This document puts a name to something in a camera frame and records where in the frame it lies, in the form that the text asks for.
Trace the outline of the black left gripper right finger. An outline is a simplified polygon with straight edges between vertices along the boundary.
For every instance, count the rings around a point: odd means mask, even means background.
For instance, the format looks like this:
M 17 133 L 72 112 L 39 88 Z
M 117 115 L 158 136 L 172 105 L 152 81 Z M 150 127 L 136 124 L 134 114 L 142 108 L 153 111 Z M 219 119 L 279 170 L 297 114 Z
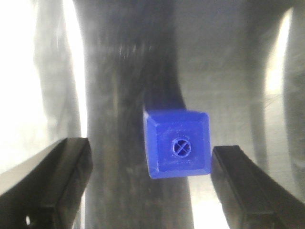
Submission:
M 239 146 L 213 148 L 211 180 L 231 229 L 303 229 L 305 205 Z

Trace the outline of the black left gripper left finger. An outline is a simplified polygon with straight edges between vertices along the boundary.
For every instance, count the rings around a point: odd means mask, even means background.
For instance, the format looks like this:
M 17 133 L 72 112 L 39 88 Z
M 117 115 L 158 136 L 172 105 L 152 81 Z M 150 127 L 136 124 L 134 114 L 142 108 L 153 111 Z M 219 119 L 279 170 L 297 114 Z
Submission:
M 87 138 L 59 140 L 0 175 L 2 229 L 71 229 L 92 172 Z

